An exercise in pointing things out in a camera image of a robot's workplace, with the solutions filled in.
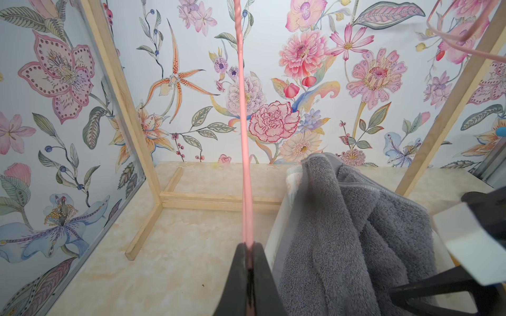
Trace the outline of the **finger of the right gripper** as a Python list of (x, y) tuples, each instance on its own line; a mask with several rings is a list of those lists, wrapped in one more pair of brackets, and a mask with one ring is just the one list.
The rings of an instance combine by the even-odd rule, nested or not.
[(389, 290), (389, 295), (394, 305), (413, 315), (467, 315), (467, 312), (440, 308), (420, 300), (455, 292), (471, 294), (477, 308), (475, 315), (498, 314), (498, 285), (482, 286), (478, 284), (461, 266), (419, 282), (392, 288)]

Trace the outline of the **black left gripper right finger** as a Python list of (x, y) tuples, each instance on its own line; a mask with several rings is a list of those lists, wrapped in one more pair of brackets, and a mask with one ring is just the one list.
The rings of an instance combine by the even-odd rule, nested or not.
[(263, 246), (252, 247), (252, 306), (257, 316), (287, 315), (278, 294)]

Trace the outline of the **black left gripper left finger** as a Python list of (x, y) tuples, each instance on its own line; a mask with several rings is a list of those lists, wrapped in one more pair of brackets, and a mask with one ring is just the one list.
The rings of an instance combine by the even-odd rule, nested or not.
[(248, 309), (248, 248), (245, 243), (236, 247), (220, 301), (214, 316), (245, 316)]

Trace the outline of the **grey terry towel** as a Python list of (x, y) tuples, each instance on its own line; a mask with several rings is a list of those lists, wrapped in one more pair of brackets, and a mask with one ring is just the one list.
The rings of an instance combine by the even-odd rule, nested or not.
[(340, 162), (302, 163), (276, 263), (289, 315), (404, 315), (392, 288), (436, 274), (426, 210)]

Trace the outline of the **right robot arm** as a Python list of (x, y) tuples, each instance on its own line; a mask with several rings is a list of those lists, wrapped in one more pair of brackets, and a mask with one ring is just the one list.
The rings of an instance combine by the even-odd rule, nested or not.
[(477, 315), (505, 314), (505, 188), (468, 192), (434, 216), (436, 230), (459, 265), (419, 282), (392, 288), (391, 301), (414, 315), (462, 315), (423, 298), (468, 292)]

